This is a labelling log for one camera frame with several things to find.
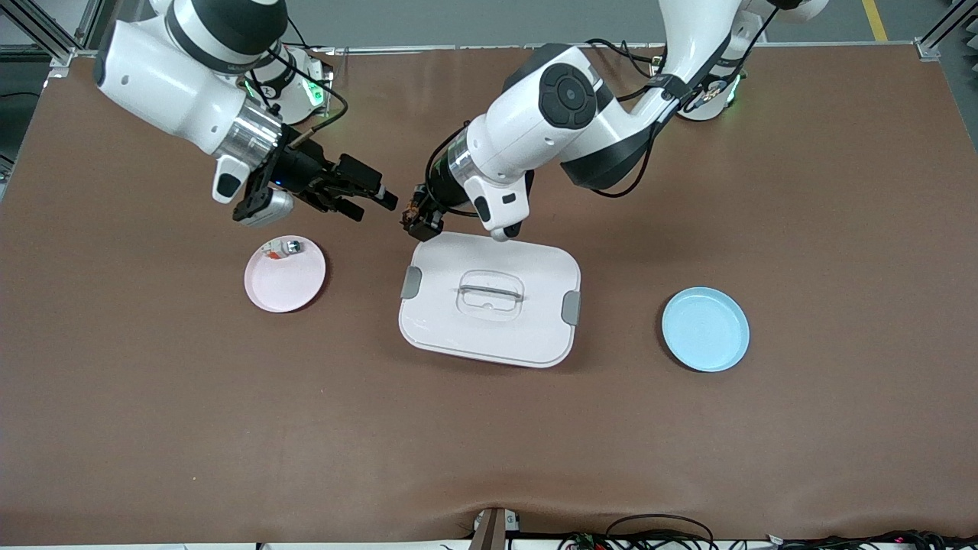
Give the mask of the pink round plate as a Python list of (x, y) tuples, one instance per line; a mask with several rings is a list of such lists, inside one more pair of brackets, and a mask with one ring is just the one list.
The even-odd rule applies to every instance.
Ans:
[(272, 313), (303, 309), (313, 302), (327, 282), (327, 257), (318, 244), (300, 235), (274, 239), (302, 241), (303, 252), (284, 260), (268, 260), (262, 257), (260, 248), (256, 248), (248, 258), (242, 277), (245, 295), (259, 309)]

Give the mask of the white plastic storage box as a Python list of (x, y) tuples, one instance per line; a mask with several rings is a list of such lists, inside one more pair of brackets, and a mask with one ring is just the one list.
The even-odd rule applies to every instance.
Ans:
[[(418, 296), (401, 300), (399, 327), (413, 347), (496, 364), (549, 368), (572, 351), (576, 327), (560, 318), (567, 291), (581, 293), (582, 275), (562, 248), (494, 241), (445, 232), (416, 246), (410, 265), (422, 269)], [(520, 317), (492, 322), (461, 314), (455, 289), (469, 270), (493, 270), (523, 281)]]

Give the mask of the brown table mat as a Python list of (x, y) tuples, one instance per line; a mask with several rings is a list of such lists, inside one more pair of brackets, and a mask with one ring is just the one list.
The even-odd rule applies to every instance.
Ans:
[[(912, 46), (756, 50), (628, 197), (541, 170), (521, 237), (582, 271), (542, 370), (413, 348), (397, 213), (238, 226), (209, 157), (91, 70), (42, 91), (0, 202), (0, 545), (453, 539), (493, 506), (553, 532), (978, 535), (978, 153)], [(272, 313), (242, 277), (283, 235), (329, 275)], [(747, 317), (727, 371), (665, 345), (692, 286)]]

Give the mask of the light blue round plate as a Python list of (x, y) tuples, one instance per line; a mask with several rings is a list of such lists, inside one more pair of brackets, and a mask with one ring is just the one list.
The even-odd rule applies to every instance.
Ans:
[(749, 348), (749, 323), (740, 304), (709, 286), (692, 286), (670, 297), (660, 326), (668, 351), (692, 371), (727, 371)]

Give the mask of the silver table edge rail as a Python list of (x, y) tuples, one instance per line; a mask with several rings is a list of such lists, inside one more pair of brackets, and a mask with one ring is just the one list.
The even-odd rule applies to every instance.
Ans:
[[(426, 46), (392, 46), (392, 47), (310, 47), (308, 51), (324, 53), (326, 56), (357, 56), (357, 55), (402, 55), (402, 53), (425, 53), (431, 51), (468, 51), (468, 50), (535, 50), (544, 43), (527, 43), (524, 45), (426, 45)], [(915, 40), (891, 41), (801, 41), (801, 42), (769, 42), (759, 40), (755, 48), (763, 47), (890, 47), (912, 46), (916, 48)]]

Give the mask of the aluminium frame post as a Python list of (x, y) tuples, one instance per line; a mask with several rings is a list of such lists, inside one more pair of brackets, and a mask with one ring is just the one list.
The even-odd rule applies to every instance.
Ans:
[(925, 62), (939, 60), (940, 45), (958, 28), (978, 18), (978, 0), (950, 0), (949, 7), (922, 36), (916, 36), (914, 45), (918, 58)]
[(0, 0), (0, 63), (45, 63), (50, 78), (69, 75), (94, 55), (115, 0)]

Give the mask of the grey metal edge bracket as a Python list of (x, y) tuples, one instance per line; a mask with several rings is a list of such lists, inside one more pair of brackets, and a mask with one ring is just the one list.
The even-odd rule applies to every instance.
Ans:
[(468, 550), (513, 550), (510, 535), (520, 533), (520, 515), (504, 508), (482, 510), (474, 521)]

